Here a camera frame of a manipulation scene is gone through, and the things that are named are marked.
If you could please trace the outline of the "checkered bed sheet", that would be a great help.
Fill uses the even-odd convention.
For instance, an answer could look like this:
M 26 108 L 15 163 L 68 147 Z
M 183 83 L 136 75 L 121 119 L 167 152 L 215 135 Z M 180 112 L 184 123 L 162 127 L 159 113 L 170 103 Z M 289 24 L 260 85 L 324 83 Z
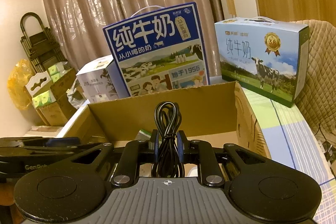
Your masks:
M 316 223 L 335 223 L 335 177 L 297 106 L 286 107 L 244 89 L 261 127 L 272 160 L 299 170 L 318 182 L 322 200 Z

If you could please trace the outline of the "white humidifier box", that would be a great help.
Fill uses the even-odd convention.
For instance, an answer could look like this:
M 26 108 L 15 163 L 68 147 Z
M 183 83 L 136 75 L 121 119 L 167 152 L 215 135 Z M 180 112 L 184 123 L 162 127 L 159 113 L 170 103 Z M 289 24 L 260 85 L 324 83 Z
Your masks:
M 78 71 L 76 77 L 90 103 L 122 98 L 123 81 L 112 55 L 90 61 Z

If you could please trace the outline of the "black folding cart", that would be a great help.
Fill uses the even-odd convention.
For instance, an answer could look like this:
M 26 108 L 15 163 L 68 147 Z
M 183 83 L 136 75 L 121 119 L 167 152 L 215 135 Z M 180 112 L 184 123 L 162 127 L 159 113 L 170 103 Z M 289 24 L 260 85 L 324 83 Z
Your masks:
M 28 17 L 34 17 L 38 21 L 42 29 L 41 32 L 28 36 L 25 29 L 25 21 Z M 44 26 L 38 14 L 34 12 L 25 13 L 21 17 L 20 28 L 23 34 L 21 45 L 35 73 L 43 73 L 54 64 L 67 61 L 51 29 Z

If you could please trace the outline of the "yellow plastic bag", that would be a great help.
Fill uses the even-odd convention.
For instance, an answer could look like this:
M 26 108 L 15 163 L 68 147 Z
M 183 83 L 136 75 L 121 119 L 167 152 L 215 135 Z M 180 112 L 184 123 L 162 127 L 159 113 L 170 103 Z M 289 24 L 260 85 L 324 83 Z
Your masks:
M 18 61 L 9 74 L 7 91 L 18 110 L 27 110 L 31 105 L 31 96 L 26 89 L 26 85 L 34 75 L 35 72 L 26 59 Z

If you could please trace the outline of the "dark blue milk carton box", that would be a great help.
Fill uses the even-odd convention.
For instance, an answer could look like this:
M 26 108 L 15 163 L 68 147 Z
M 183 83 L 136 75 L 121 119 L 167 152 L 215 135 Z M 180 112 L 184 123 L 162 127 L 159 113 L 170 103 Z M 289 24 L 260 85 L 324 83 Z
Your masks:
M 195 2 L 161 7 L 104 27 L 120 98 L 210 83 Z

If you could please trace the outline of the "light blue milk carton box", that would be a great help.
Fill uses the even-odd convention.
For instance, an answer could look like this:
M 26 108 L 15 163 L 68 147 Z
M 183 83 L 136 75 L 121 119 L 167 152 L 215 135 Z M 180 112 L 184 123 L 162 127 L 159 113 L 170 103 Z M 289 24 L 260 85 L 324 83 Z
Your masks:
M 302 91 L 309 26 L 266 17 L 215 23 L 222 78 L 291 107 Z

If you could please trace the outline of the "plastic bag with boxes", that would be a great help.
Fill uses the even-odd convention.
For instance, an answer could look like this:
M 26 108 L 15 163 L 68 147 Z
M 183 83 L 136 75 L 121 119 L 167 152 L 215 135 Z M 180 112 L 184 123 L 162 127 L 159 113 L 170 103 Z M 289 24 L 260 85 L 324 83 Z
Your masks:
M 84 104 L 84 102 L 87 100 L 78 79 L 76 79 L 73 82 L 72 86 L 66 91 L 66 95 L 67 95 L 67 98 L 68 98 L 68 102 L 76 110 L 78 110 Z

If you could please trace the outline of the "quilted beige chair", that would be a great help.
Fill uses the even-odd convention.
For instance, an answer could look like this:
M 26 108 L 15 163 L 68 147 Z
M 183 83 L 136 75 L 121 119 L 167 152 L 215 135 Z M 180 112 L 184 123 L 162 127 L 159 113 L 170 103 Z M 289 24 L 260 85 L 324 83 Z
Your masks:
M 319 128 L 335 136 L 335 26 L 327 21 L 306 19 L 309 55 L 305 85 L 295 104 L 312 131 Z

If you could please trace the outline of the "cardboard box with tissue packs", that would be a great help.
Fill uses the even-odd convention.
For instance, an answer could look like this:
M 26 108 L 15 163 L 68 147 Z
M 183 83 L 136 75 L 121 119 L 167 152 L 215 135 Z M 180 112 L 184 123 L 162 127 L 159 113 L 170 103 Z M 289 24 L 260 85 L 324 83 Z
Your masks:
M 47 70 L 53 85 L 32 99 L 34 109 L 50 126 L 63 126 L 76 112 L 68 102 L 66 91 L 76 80 L 76 70 L 67 61 L 58 62 Z

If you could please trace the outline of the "silver foil tea pouch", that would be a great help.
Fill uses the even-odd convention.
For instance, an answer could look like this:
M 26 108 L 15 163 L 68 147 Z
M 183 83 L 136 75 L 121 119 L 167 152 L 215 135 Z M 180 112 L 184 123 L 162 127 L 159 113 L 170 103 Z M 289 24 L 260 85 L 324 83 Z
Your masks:
M 135 137 L 135 140 L 149 140 L 151 138 L 151 132 L 140 129 Z

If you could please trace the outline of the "brown cardboard box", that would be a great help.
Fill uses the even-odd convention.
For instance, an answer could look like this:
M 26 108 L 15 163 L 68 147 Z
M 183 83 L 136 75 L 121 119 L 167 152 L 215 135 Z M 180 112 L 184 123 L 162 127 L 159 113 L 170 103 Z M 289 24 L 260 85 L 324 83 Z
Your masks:
M 139 130 L 156 128 L 154 110 L 163 101 L 179 105 L 179 128 L 189 139 L 205 140 L 214 147 L 235 143 L 270 157 L 261 127 L 237 82 L 90 103 L 72 116 L 58 136 L 77 136 L 83 143 L 109 141 L 121 147 L 135 139 Z

